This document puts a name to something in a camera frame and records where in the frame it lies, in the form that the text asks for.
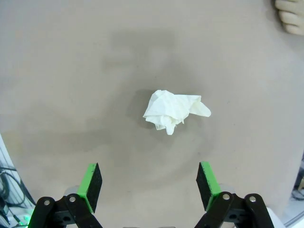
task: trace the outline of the beige tabletop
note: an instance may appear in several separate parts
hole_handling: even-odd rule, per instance
[[[191,228],[204,160],[282,213],[304,148],[304,37],[270,0],[3,0],[0,32],[0,130],[18,135],[35,200],[98,162],[103,227]],[[157,131],[142,118],[157,89],[201,95],[212,115]]]

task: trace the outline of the black object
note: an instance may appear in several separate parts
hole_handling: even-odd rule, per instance
[[[195,228],[219,228],[233,222],[237,228],[274,228],[262,197],[246,195],[244,199],[230,192],[221,192]]]
[[[69,194],[58,201],[51,197],[40,198],[28,228],[65,228],[75,223],[79,228],[102,228],[85,200],[77,194]]]

